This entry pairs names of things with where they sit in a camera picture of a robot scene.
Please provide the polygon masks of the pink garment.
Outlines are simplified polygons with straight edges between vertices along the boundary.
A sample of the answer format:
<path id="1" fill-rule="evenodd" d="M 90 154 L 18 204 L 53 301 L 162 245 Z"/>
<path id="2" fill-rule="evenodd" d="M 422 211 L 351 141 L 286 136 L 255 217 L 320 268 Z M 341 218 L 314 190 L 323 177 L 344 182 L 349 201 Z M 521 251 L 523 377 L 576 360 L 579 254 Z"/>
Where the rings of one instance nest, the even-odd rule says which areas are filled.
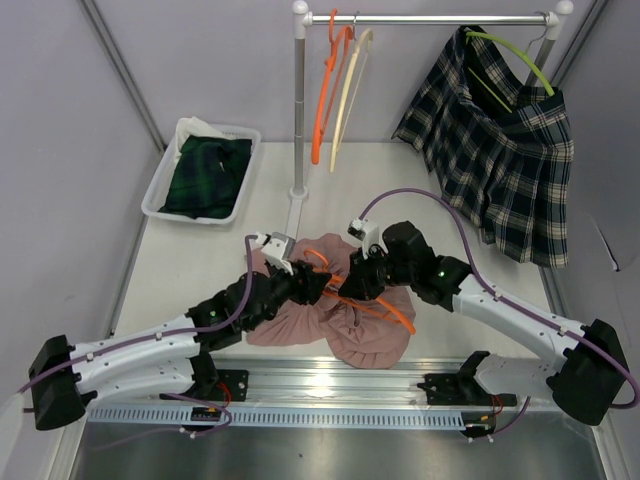
<path id="1" fill-rule="evenodd" d="M 333 233 L 298 241 L 293 258 L 319 265 L 315 257 L 304 257 L 305 249 L 323 254 L 329 261 L 329 272 L 345 280 L 354 246 Z M 405 287 L 388 287 L 379 297 L 393 304 L 414 324 L 416 312 Z M 358 302 L 385 311 L 375 300 Z M 289 347 L 324 339 L 337 359 L 356 368 L 384 369 L 400 360 L 411 336 L 402 325 L 376 318 L 323 294 L 313 305 L 286 302 L 274 319 L 250 331 L 246 340 L 260 347 Z"/>

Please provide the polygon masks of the navy plaid skirt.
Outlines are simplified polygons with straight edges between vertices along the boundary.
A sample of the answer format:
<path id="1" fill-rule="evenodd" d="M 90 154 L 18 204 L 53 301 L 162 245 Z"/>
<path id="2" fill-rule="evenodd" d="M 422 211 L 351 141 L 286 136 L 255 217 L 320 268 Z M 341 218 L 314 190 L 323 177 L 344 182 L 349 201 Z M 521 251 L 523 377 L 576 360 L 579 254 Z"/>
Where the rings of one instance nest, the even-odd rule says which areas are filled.
<path id="1" fill-rule="evenodd" d="M 522 84 L 487 33 L 459 28 L 393 134 L 421 153 L 442 199 L 519 263 L 568 263 L 574 142 L 563 93 Z"/>

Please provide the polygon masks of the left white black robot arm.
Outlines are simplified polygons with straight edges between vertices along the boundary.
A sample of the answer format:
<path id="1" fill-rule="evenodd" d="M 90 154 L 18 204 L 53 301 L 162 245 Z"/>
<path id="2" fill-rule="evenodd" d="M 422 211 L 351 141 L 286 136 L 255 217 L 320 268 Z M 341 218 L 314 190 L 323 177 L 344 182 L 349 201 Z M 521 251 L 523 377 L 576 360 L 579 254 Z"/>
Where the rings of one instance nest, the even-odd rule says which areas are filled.
<path id="1" fill-rule="evenodd" d="M 23 388 L 36 429 L 68 426 L 112 396 L 209 398 L 218 382 L 211 352 L 238 343 L 287 302 L 315 304 L 331 278 L 296 261 L 290 271 L 247 272 L 178 318 L 137 334 L 78 344 L 64 335 L 47 339 Z"/>

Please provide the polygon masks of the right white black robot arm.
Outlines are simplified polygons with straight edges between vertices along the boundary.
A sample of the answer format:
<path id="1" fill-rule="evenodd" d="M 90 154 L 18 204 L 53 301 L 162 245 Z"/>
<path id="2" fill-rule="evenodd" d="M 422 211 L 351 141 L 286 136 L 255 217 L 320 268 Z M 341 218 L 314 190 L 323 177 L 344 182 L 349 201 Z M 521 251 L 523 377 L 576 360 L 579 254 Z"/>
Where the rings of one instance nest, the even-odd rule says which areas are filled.
<path id="1" fill-rule="evenodd" d="M 488 325 L 533 353 L 531 359 L 472 354 L 456 380 L 464 401 L 479 403 L 490 394 L 547 399 L 589 426 L 613 408 L 629 369 L 610 324 L 570 320 L 501 292 L 470 264 L 435 254 L 409 221 L 379 230 L 355 219 L 348 232 L 361 246 L 349 257 L 341 296 L 374 300 L 390 287 L 407 287 L 424 303 Z"/>

